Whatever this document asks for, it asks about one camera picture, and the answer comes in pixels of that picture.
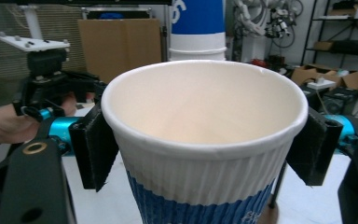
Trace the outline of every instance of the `shelf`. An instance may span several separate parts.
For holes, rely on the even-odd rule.
[[[358,21],[358,19],[354,18],[346,18],[346,19],[312,19],[313,21]]]
[[[326,52],[326,53],[332,53],[332,54],[348,54],[348,55],[358,56],[358,54],[334,52],[334,51],[331,51],[331,50],[324,50],[324,49],[307,48],[307,49],[305,49],[305,50],[313,50],[313,51]]]
[[[353,51],[355,51],[354,53],[346,53],[346,52],[337,52],[337,51],[332,51],[332,50],[315,49],[313,46],[310,45],[310,33],[313,28],[312,25],[320,25],[320,26],[314,26],[314,27],[317,27],[319,30],[317,39],[316,38],[312,39],[312,41],[314,41],[314,42],[322,41],[322,39],[355,40],[356,35],[358,35],[358,19],[355,19],[353,16],[351,16],[351,17],[350,16],[321,16],[321,17],[316,16],[315,8],[317,6],[317,2],[318,2],[318,0],[314,0],[314,2],[313,2],[312,12],[310,14],[311,15],[310,16],[310,24],[308,27],[307,37],[306,37],[305,45],[303,48],[302,58],[301,58],[301,65],[303,65],[305,63],[317,63],[318,55],[325,54],[325,53],[330,53],[330,54],[335,54],[335,55],[339,54],[339,56],[342,56],[338,67],[343,67],[345,65],[345,63],[349,62],[349,61],[358,63],[357,61],[354,61],[357,59],[353,59],[351,57],[346,57],[346,55],[348,55],[348,56],[353,55],[353,56],[358,57],[358,53],[357,53],[358,50],[357,50],[357,52],[356,52],[356,50],[353,50]],[[324,4],[325,4],[324,15],[327,15],[329,13],[329,8],[332,6],[332,2],[333,2],[332,0],[324,1]],[[335,22],[337,24],[338,29],[332,29],[331,32],[326,33],[327,35],[331,34],[331,36],[329,36],[329,38],[324,38],[323,33],[326,32],[327,30],[329,30],[328,29],[329,26],[327,26],[327,24],[331,25],[332,22]],[[308,57],[308,59],[306,60],[306,54],[309,54],[310,56],[312,56],[313,59],[310,60],[310,58]]]

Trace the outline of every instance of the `cup rim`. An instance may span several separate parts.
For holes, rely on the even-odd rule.
[[[178,54],[216,54],[223,53],[227,50],[226,47],[221,49],[204,49],[204,50],[181,50],[181,49],[170,49],[172,53]]]
[[[213,60],[184,60],[184,61],[175,61],[175,62],[166,62],[166,63],[154,63],[146,65],[143,67],[132,69],[128,72],[121,74],[112,80],[106,89],[103,92],[101,108],[103,111],[103,116],[106,122],[111,126],[115,137],[124,137],[130,140],[130,138],[135,138],[138,143],[142,145],[148,145],[144,147],[145,150],[148,150],[153,153],[162,154],[169,157],[175,158],[186,158],[192,160],[233,160],[243,158],[244,156],[252,156],[255,154],[261,154],[272,150],[271,144],[276,145],[277,148],[285,144],[291,143],[293,138],[302,130],[304,127],[307,117],[308,117],[308,103],[307,99],[302,92],[302,90],[290,79],[284,77],[276,72],[268,70],[266,68],[261,68],[255,65],[241,63],[243,66],[249,66],[253,68],[258,68],[261,70],[268,70],[274,76],[279,76],[279,78],[285,82],[287,85],[291,86],[293,91],[298,97],[298,101],[301,104],[298,115],[294,118],[285,128],[263,137],[259,137],[253,140],[238,142],[238,143],[225,143],[225,144],[194,144],[194,143],[183,143],[175,142],[171,140],[165,140],[156,136],[152,136],[146,133],[142,133],[136,129],[133,129],[123,121],[121,121],[110,109],[109,106],[109,93],[112,89],[124,78],[131,76],[132,74],[137,74],[140,71],[150,69],[153,67],[160,67],[164,65],[177,64],[177,63],[234,63],[230,61],[213,61]],[[159,148],[165,147],[164,151],[159,150]]]

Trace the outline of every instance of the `paper cup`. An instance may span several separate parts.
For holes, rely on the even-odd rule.
[[[225,60],[226,32],[222,0],[172,2],[170,61]]]
[[[206,60],[124,73],[102,110],[144,223],[255,223],[308,116],[286,77]]]

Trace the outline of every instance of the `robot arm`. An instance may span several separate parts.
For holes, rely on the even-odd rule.
[[[25,47],[25,51],[31,51],[31,73],[21,84],[13,105],[19,115],[27,114],[41,122],[36,137],[0,163],[0,224],[76,223],[62,155],[76,156],[84,189],[99,191],[103,187],[118,154],[99,101],[106,85],[94,75],[61,71],[65,57],[57,49],[62,46],[41,43],[45,46],[40,49],[34,39],[0,38],[19,49],[25,46],[23,41],[33,43]],[[75,93],[78,102],[87,92],[95,92],[96,105],[85,117],[56,113],[59,107],[55,99],[69,91]],[[51,106],[51,113],[45,116],[44,110]]]
[[[265,30],[260,24],[255,24],[251,20],[251,14],[249,13],[249,7],[262,7],[261,2],[254,0],[234,0],[233,3],[239,10],[237,20],[243,25],[244,29],[249,33],[263,36]]]

